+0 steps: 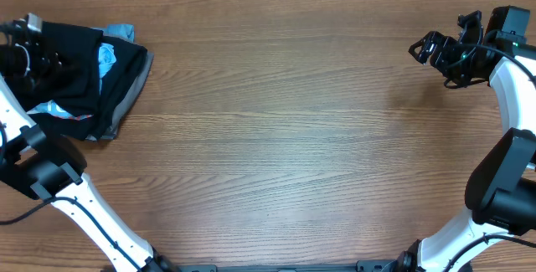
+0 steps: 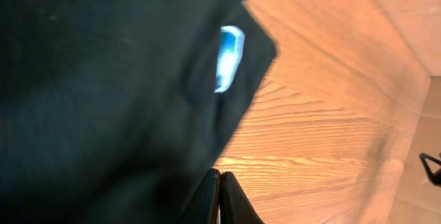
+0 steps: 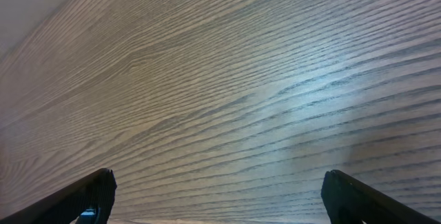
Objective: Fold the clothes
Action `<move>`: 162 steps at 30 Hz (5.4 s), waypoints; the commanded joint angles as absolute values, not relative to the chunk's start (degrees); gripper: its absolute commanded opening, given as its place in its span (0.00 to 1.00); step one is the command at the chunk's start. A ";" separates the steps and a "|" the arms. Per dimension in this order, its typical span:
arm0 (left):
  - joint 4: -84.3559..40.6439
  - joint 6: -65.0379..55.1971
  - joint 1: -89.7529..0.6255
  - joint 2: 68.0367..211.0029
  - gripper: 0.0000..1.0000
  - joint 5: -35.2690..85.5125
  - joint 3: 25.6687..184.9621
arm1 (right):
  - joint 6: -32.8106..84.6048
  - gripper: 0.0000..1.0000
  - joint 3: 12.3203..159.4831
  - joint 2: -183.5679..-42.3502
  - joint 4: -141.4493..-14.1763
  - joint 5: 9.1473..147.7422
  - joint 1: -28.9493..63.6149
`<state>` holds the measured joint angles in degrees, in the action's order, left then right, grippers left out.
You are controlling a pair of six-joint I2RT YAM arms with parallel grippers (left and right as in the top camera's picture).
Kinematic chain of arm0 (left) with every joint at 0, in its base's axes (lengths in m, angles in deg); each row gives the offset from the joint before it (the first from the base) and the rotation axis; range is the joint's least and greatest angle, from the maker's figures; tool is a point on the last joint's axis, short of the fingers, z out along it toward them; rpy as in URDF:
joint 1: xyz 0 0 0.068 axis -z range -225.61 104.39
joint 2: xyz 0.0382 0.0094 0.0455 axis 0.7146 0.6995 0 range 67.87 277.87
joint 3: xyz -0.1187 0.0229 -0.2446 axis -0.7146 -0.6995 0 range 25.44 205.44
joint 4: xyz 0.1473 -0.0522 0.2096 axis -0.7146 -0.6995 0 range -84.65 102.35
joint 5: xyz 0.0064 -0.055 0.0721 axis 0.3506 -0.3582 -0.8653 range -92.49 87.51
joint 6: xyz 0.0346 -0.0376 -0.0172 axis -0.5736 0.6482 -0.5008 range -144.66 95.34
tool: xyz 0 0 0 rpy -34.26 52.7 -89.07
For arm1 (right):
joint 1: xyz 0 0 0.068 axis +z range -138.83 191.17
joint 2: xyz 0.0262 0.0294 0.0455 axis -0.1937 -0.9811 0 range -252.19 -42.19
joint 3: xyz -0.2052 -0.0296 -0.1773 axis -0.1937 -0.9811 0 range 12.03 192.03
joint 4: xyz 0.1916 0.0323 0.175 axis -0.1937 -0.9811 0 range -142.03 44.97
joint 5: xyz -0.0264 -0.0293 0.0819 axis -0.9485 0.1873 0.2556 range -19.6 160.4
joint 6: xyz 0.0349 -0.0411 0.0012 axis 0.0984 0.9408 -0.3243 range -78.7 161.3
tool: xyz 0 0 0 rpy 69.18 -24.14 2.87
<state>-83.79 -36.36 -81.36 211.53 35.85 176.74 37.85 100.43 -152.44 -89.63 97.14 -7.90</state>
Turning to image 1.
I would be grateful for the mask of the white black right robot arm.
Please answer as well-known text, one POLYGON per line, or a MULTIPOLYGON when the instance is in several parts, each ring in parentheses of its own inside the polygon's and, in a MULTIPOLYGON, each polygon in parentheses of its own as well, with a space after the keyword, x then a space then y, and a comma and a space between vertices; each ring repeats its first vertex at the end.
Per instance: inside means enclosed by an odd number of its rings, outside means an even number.
POLYGON ((465 206, 441 230, 415 241, 378 271, 470 271, 471 261, 501 241, 524 245, 535 228, 535 47, 525 32, 529 10, 494 8, 487 25, 461 15, 458 38, 430 31, 410 54, 445 77, 447 89, 487 84, 497 97, 503 136, 468 179, 465 206))

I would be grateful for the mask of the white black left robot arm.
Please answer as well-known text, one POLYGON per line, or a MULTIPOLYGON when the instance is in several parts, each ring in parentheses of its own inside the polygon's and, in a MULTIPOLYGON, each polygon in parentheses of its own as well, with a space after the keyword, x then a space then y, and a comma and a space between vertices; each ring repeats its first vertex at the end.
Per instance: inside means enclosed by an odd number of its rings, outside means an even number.
POLYGON ((134 28, 28 14, 1 26, 1 180, 66 214, 115 271, 173 271, 100 195, 76 141, 110 141, 146 84, 153 54, 134 28))

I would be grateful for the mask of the black t-shirt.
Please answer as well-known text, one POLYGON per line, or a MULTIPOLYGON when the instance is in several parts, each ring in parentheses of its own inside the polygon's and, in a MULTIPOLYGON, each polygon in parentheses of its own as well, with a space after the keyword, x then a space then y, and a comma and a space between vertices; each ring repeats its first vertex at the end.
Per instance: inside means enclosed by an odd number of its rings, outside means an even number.
POLYGON ((29 75, 32 79, 12 91, 25 110, 50 100, 73 116, 94 115, 98 108, 98 50, 103 32, 64 23, 43 22, 33 36, 29 75))

